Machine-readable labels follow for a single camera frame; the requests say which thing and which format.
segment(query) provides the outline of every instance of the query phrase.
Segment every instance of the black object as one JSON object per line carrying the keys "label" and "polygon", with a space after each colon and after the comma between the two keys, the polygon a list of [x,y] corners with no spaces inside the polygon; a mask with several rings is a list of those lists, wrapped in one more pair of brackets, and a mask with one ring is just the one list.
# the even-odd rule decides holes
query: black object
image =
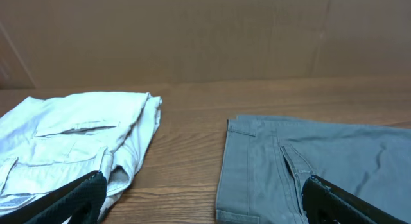
{"label": "black object", "polygon": [[57,189],[35,202],[0,217],[0,223],[96,223],[107,191],[100,171],[90,173]]}
{"label": "black object", "polygon": [[302,188],[310,224],[405,223],[316,175]]}

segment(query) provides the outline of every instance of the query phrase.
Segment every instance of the white jacket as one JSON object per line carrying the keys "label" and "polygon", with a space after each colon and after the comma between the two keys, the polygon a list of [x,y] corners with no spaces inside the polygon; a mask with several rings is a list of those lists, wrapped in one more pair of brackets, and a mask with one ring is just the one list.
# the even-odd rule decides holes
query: white jacket
{"label": "white jacket", "polygon": [[101,217],[140,170],[160,104],[131,92],[26,98],[0,118],[0,215],[100,170],[107,179]]}

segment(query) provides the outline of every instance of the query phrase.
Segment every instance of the brown wall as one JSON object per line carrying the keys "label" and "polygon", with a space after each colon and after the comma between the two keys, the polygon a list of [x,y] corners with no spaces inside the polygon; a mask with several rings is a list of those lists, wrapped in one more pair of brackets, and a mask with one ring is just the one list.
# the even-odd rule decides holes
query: brown wall
{"label": "brown wall", "polygon": [[410,2],[0,0],[0,54],[37,88],[407,73]]}

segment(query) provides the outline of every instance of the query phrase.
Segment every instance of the gray shorts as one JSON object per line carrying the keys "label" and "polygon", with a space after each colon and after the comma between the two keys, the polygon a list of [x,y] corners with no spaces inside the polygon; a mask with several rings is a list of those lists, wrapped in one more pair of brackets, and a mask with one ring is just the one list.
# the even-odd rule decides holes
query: gray shorts
{"label": "gray shorts", "polygon": [[411,223],[411,130],[291,117],[228,123],[219,223],[308,223],[301,189],[318,175]]}

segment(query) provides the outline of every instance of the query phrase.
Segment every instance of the wooden table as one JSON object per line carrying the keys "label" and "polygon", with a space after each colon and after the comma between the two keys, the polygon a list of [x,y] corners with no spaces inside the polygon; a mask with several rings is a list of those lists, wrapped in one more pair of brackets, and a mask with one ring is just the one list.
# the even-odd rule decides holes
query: wooden table
{"label": "wooden table", "polygon": [[105,223],[214,223],[227,118],[236,114],[411,128],[411,76],[0,90],[0,114],[27,96],[91,90],[150,91],[163,98],[143,168]]}

